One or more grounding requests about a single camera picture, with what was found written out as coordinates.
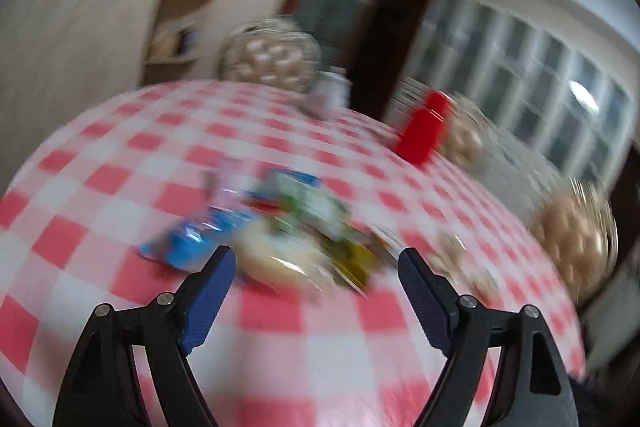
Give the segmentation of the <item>pink wafer packet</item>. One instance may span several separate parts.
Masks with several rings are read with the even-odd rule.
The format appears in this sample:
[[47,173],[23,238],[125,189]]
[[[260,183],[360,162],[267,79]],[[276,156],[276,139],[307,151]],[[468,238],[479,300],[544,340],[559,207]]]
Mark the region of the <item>pink wafer packet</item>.
[[243,190],[243,161],[220,156],[205,173],[205,198],[208,207],[218,210],[245,209]]

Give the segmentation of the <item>beige tufted chair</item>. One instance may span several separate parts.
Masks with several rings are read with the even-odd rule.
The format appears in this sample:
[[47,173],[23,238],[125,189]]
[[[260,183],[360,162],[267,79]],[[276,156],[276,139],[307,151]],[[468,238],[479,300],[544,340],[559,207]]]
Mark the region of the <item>beige tufted chair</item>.
[[302,31],[291,15],[268,17],[230,32],[221,47],[218,76],[224,81],[306,92],[320,58],[317,40]]
[[592,182],[568,178],[541,199],[529,231],[547,253],[576,306],[597,294],[617,261],[608,198]]
[[494,130],[482,111],[460,94],[450,98],[444,137],[437,152],[467,173],[475,174],[494,145]]

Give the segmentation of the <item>white teapot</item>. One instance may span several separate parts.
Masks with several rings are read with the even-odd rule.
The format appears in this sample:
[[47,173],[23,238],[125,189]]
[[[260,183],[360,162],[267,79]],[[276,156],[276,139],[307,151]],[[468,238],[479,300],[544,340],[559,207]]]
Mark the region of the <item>white teapot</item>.
[[311,117],[330,120],[349,106],[350,91],[352,83],[346,77],[346,69],[331,66],[318,72],[300,108]]

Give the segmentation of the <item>red thermos jug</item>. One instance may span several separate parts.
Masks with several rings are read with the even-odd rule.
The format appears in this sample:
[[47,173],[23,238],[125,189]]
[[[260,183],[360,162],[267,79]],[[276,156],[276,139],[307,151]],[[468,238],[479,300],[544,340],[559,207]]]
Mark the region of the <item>red thermos jug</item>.
[[445,92],[428,92],[400,132],[393,152],[416,168],[426,164],[444,139],[450,105]]

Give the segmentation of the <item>beige tufted chair middle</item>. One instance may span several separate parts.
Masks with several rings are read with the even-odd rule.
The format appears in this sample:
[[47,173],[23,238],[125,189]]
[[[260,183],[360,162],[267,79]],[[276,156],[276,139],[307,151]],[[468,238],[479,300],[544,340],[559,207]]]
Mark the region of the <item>beige tufted chair middle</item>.
[[437,152],[467,173],[475,174],[494,145],[494,130],[482,111],[460,94],[450,98],[444,137]]

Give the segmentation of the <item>wooden corner shelf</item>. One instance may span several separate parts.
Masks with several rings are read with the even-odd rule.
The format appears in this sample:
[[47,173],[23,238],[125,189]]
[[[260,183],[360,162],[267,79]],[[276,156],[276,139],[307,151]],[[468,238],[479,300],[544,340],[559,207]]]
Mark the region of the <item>wooden corner shelf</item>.
[[200,44],[213,0],[160,0],[143,52],[143,87],[179,78],[200,58]]

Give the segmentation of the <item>beige tufted chair right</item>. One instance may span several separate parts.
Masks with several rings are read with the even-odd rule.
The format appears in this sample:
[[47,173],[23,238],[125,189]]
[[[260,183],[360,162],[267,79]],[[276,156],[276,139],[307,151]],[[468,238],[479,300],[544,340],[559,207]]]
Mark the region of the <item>beige tufted chair right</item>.
[[617,261],[608,198],[592,182],[568,178],[541,199],[529,231],[547,253],[576,306],[597,294]]

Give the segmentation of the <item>white glass door cabinet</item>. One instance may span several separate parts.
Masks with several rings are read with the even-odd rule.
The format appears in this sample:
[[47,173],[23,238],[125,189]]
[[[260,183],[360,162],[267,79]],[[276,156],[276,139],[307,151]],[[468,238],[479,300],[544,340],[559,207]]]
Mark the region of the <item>white glass door cabinet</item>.
[[629,90],[557,36],[489,5],[431,1],[385,124],[401,128],[430,88],[471,101],[563,176],[611,187],[628,154]]

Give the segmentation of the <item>clear bag of nuts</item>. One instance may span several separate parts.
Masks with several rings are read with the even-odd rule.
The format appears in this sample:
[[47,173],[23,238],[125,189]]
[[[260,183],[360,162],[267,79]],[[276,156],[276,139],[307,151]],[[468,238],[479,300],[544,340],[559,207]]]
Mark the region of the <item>clear bag of nuts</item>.
[[499,285],[495,277],[483,265],[473,261],[469,249],[456,234],[441,231],[426,263],[433,272],[446,277],[452,285],[468,288],[471,295],[483,303],[498,296]]

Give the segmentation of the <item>clear packaged round cake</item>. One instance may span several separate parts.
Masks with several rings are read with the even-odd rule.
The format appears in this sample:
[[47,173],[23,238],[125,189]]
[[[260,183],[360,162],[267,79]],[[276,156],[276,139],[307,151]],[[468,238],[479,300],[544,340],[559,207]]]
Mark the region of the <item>clear packaged round cake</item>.
[[339,241],[303,227],[256,218],[234,236],[232,249],[247,280],[278,293],[312,294],[345,286],[363,294],[383,263],[349,234]]

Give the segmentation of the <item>green white snack packet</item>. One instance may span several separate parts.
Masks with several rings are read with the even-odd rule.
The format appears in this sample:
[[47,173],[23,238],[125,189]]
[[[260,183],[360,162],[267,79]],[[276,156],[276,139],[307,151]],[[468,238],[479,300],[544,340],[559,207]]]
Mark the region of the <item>green white snack packet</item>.
[[349,212],[318,176],[290,169],[271,168],[247,192],[258,208],[277,213],[292,225],[303,225],[339,241],[347,234]]

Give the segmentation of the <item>blue snack packet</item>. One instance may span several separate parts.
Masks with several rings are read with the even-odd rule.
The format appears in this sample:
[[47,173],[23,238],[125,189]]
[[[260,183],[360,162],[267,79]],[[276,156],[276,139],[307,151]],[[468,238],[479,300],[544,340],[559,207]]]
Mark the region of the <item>blue snack packet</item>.
[[138,253],[172,269],[198,272],[219,246],[231,246],[234,236],[255,218],[250,211],[207,207],[142,244]]

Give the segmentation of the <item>beige tufted chair left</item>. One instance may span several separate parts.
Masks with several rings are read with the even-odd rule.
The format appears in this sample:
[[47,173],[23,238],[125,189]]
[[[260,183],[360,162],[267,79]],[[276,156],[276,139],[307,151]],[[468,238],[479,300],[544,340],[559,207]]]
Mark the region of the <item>beige tufted chair left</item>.
[[230,32],[221,47],[218,76],[224,81],[306,92],[320,58],[317,40],[302,31],[291,15],[268,17]]

